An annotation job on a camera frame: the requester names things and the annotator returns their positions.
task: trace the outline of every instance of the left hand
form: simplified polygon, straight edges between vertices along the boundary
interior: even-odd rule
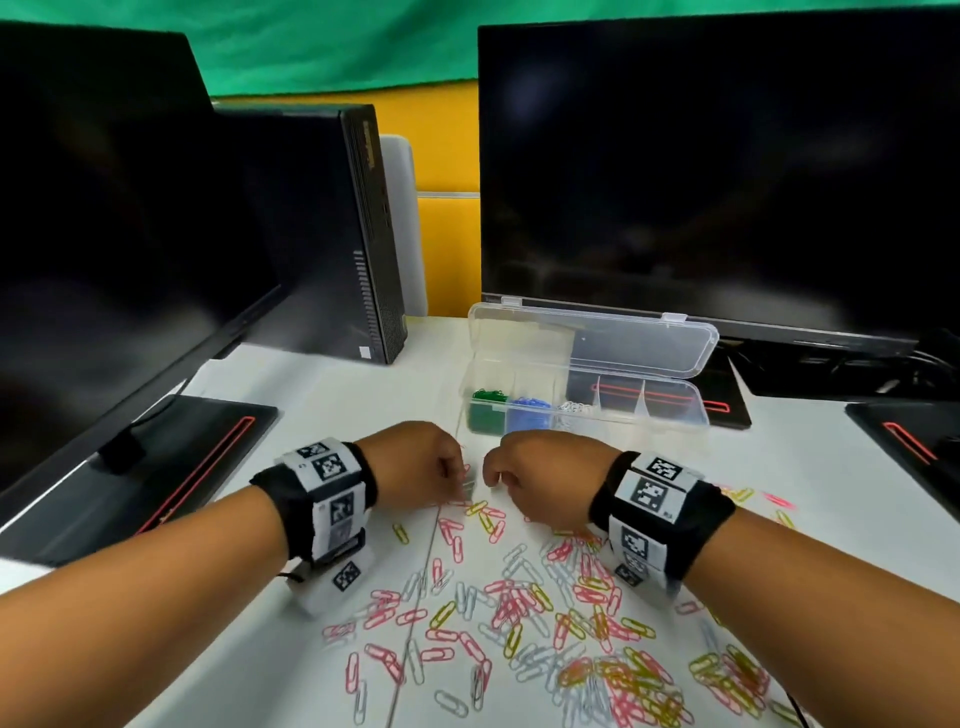
[[[356,445],[376,478],[377,506],[413,509],[465,499],[460,444],[433,423],[400,423]]]

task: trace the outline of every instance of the yellow wall panel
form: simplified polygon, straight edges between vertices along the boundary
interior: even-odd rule
[[[272,104],[373,104],[381,133],[406,136],[414,148],[417,189],[480,191],[477,83],[466,81],[376,91],[243,97]],[[223,101],[240,100],[231,97]]]
[[[466,316],[480,301],[480,201],[420,198],[431,316]]]

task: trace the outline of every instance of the right hand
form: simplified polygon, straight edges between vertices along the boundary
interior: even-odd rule
[[[499,481],[531,521],[578,530],[620,450],[598,440],[548,429],[511,432],[487,453],[483,479]]]

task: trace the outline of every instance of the clear plastic organizer box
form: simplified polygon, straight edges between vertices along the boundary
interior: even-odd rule
[[[478,303],[461,426],[475,435],[560,429],[624,442],[636,425],[708,425],[700,374],[719,335],[682,314],[612,313]]]

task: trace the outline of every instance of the hand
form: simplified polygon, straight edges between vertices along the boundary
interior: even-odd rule
[[[460,444],[433,423],[400,423],[356,445],[376,478],[377,505],[412,509],[465,497]]]
[[[548,429],[511,432],[487,453],[483,479],[499,480],[531,521],[558,530],[589,522],[590,504],[620,450],[589,437]]]

